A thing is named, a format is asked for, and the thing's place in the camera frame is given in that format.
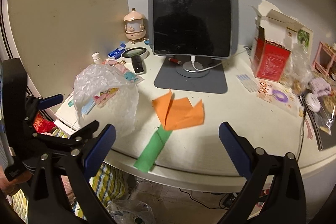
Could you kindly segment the person's hand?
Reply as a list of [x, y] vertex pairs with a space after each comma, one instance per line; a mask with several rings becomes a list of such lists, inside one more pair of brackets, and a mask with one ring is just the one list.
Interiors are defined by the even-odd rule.
[[18, 177], [9, 181], [4, 173], [2, 166], [0, 166], [0, 187], [5, 196], [13, 196], [19, 190], [19, 184], [27, 182], [31, 178], [31, 173], [25, 171]]

